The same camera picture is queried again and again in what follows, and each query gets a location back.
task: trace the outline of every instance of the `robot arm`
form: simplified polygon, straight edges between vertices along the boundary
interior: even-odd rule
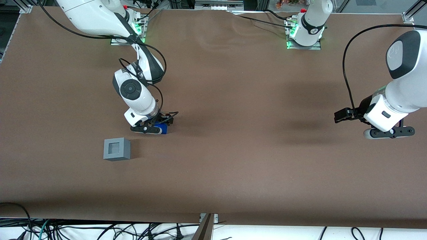
[[[157,83],[164,74],[164,68],[139,37],[141,14],[125,9],[120,0],[57,0],[71,23],[80,31],[92,35],[115,35],[126,38],[137,52],[137,60],[126,68],[114,73],[113,86],[130,107],[125,118],[135,132],[161,134],[163,129],[147,126],[136,129],[152,118],[164,116],[159,113],[155,99],[146,88],[147,83]]]
[[[412,127],[395,125],[409,113],[427,107],[427,31],[412,30],[398,37],[387,50],[386,62],[393,80],[365,98],[356,113],[349,108],[336,112],[336,123],[352,120],[357,114],[375,127],[365,131],[367,138],[414,135]]]
[[[305,13],[298,13],[297,26],[290,37],[302,46],[313,46],[322,37],[325,23],[333,9],[330,0],[311,0]]]

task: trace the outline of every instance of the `gray square block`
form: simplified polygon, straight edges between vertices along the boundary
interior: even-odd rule
[[[126,138],[105,139],[104,159],[109,161],[131,159],[131,141]]]

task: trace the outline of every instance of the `white floor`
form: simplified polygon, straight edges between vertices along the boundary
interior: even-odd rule
[[[88,225],[79,225],[78,227],[87,227]],[[141,233],[148,225],[138,224],[136,230]],[[157,227],[153,233],[173,228],[176,224],[162,224]],[[212,240],[224,240],[231,237],[230,240],[319,240],[323,227],[292,227],[292,226],[250,226],[250,225],[216,225],[213,231]],[[181,232],[184,236],[195,233],[197,227],[182,227]],[[360,228],[365,240],[378,240],[379,228]],[[21,227],[0,228],[0,240],[16,239],[23,232]],[[70,229],[66,228],[61,231],[71,240],[96,240],[102,230],[93,229]],[[170,231],[170,234],[176,234],[176,231]],[[114,231],[110,230],[104,234],[100,240],[113,239]],[[361,236],[356,233],[356,237],[362,240]],[[156,237],[156,240],[170,240],[170,235],[164,234]],[[348,227],[328,227],[323,240],[353,240],[351,228]],[[384,229],[382,240],[424,240],[427,239],[427,229]],[[132,240],[129,234],[120,235],[117,240]]]

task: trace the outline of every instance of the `green cable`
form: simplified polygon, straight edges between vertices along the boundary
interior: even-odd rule
[[[41,240],[41,236],[42,236],[42,234],[43,234],[43,230],[44,230],[44,228],[46,227],[46,224],[47,224],[47,222],[49,221],[49,219],[48,220],[46,220],[46,222],[44,222],[43,223],[43,226],[41,227],[41,229],[40,229],[40,235],[38,236],[38,240]]]

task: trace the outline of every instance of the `brown table surface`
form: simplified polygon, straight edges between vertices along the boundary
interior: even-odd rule
[[[385,23],[401,17],[331,15],[321,51],[287,50],[280,27],[163,11],[146,43],[167,59],[164,110],[180,113],[169,134],[152,136],[129,130],[111,84],[118,58],[133,61],[134,50],[68,33],[35,7],[0,65],[0,200],[43,218],[197,222],[215,212],[229,224],[425,228],[427,111],[406,119],[415,136],[395,140],[333,121],[350,106],[344,46]],[[385,52],[407,30],[370,31],[350,47],[356,104],[391,80]],[[104,139],[120,137],[132,159],[103,160]]]

